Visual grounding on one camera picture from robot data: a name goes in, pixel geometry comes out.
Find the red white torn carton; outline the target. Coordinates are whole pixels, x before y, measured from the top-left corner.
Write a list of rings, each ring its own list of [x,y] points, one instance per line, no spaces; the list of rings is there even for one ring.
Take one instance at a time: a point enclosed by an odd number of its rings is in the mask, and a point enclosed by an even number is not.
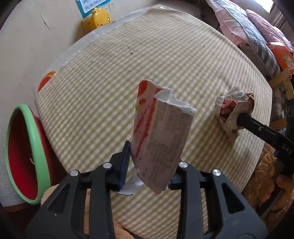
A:
[[[178,100],[169,88],[149,80],[139,83],[131,156],[134,168],[120,194],[134,195],[143,186],[164,191],[180,162],[196,109]]]

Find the yellow checkered tablecloth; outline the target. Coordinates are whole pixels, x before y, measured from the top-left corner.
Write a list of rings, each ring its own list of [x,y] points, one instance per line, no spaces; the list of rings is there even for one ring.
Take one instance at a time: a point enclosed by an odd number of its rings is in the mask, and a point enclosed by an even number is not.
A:
[[[231,141],[217,97],[239,89],[268,124],[272,90],[231,41],[180,11],[150,8],[82,49],[39,91],[46,136],[66,171],[91,171],[129,140],[129,175],[164,185],[181,159],[219,169],[242,191],[264,142],[245,129]]]

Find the orange box on bed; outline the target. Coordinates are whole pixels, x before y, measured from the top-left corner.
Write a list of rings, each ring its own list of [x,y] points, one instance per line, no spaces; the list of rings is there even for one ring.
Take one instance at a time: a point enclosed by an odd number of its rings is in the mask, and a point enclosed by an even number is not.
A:
[[[271,49],[281,69],[289,69],[293,75],[294,58],[288,48],[279,42],[268,42],[267,46]]]

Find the red bin with green rim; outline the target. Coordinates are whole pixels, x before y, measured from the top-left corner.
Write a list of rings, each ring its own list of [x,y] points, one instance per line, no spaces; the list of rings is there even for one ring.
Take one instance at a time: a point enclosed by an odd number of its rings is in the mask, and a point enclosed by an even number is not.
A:
[[[39,117],[28,105],[12,112],[6,133],[6,168],[18,195],[31,205],[62,180],[66,172],[46,137]]]

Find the pink pillow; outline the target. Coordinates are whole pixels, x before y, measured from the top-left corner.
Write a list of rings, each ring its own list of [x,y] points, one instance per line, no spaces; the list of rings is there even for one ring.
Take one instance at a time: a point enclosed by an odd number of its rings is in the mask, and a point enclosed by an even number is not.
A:
[[[262,33],[267,42],[279,42],[287,47],[289,52],[293,54],[293,47],[285,35],[275,26],[272,26],[266,19],[258,15],[252,10],[247,9],[246,15],[254,24],[257,30]]]

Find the white fruit-print undercloth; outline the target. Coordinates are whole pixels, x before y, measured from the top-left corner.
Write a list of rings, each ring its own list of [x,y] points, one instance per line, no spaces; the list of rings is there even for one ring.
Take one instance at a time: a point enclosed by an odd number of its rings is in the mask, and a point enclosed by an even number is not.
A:
[[[159,1],[112,1],[109,5],[110,10],[113,10],[111,16],[113,22],[89,32],[82,38],[77,40],[74,44],[68,47],[62,54],[60,54],[42,73],[41,77],[36,80],[33,85],[34,96],[38,95],[38,85],[41,80],[51,71],[58,72],[63,66],[65,66],[73,57],[81,52],[88,44],[96,40],[100,36],[106,34],[113,28],[121,25],[122,23],[145,13],[146,10],[154,5],[159,4]]]

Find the bed with plaid blanket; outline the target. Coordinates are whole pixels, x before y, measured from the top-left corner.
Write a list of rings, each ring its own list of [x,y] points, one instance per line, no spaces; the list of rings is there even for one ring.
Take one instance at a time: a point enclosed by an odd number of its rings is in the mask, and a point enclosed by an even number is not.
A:
[[[224,36],[237,47],[254,55],[254,63],[265,78],[274,78],[281,72],[278,61],[267,46],[268,42],[249,20],[246,10],[232,1],[207,3],[213,9]]]

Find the yellow duck toy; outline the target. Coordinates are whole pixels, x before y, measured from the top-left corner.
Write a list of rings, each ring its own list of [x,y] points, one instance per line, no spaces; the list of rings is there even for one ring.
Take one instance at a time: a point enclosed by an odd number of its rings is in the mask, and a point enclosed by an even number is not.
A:
[[[93,8],[90,15],[84,18],[82,25],[86,33],[95,30],[98,27],[112,23],[112,18],[104,8]]]

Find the wooden chair frame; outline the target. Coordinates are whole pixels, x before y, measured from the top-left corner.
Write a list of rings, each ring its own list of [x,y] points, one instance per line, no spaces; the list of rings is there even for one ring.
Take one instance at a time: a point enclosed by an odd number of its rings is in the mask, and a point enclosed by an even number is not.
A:
[[[268,81],[273,91],[270,127],[275,131],[286,128],[286,101],[293,99],[292,68],[286,68]]]

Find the blue pinyin wall poster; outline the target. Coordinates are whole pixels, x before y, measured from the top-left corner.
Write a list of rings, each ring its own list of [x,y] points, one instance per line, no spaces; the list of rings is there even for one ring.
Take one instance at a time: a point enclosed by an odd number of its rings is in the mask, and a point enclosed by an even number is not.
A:
[[[109,3],[111,0],[76,0],[77,6],[83,18],[86,18],[93,10]]]

